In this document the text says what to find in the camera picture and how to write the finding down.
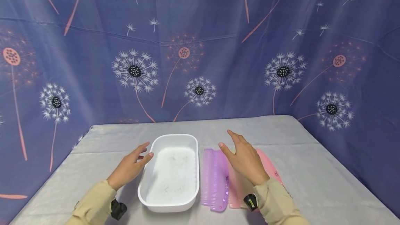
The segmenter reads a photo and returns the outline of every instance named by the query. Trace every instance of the black wristband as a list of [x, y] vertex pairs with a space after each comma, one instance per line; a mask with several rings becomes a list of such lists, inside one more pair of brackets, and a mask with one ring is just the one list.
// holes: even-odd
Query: black wristband
[[250, 211], [258, 209], [257, 198], [254, 194], [249, 194], [243, 199], [244, 203], [249, 207]]
[[125, 204], [113, 199], [111, 202], [111, 217], [119, 220], [125, 214], [127, 207]]

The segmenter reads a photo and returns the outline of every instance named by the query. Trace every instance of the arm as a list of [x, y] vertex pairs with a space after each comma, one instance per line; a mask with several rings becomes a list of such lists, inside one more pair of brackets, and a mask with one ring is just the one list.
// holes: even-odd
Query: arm
[[268, 225], [309, 225], [296, 208], [290, 194], [277, 180], [271, 178], [254, 187], [258, 207]]
[[76, 204], [72, 217], [65, 225], [104, 225], [111, 214], [111, 203], [115, 199], [117, 191], [134, 180], [153, 158], [152, 152], [146, 156], [140, 155], [147, 151], [148, 145], [149, 142], [144, 143], [124, 156], [106, 181], [101, 181], [89, 189], [81, 201]]
[[103, 225], [111, 213], [116, 193], [107, 181], [95, 184], [76, 204], [65, 225]]
[[235, 144], [236, 153], [232, 153], [224, 143], [219, 143], [219, 148], [232, 167], [255, 186], [254, 194], [265, 221], [269, 225], [309, 225], [284, 186], [269, 178], [253, 146], [243, 136], [230, 130], [227, 132]]

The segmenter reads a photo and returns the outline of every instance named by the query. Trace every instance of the wrist strap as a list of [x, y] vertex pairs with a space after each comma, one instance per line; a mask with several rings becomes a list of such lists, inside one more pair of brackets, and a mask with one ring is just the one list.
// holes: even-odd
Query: wrist strap
[[125, 214], [127, 207], [125, 204], [113, 199], [111, 202], [111, 217], [119, 220]]

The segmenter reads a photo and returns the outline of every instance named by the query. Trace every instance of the backdrop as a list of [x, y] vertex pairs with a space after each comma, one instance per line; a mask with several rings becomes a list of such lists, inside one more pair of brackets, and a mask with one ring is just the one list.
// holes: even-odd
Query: backdrop
[[399, 9], [399, 0], [1, 0], [0, 223], [91, 125], [281, 114], [399, 217]]

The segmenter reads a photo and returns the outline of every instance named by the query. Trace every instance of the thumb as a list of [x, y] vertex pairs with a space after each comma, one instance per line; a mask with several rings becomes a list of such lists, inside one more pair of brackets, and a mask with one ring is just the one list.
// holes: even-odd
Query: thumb
[[234, 159], [235, 154], [232, 153], [232, 151], [230, 151], [230, 149], [224, 143], [219, 143], [218, 146], [221, 151], [226, 155], [227, 160], [232, 164], [232, 160]]
[[138, 162], [140, 168], [143, 169], [144, 166], [145, 166], [148, 162], [150, 162], [150, 160], [153, 158], [153, 156], [154, 156], [154, 153], [153, 153], [153, 152], [150, 152], [149, 154], [145, 155], [145, 156], [143, 157], [143, 159], [140, 160], [140, 162]]

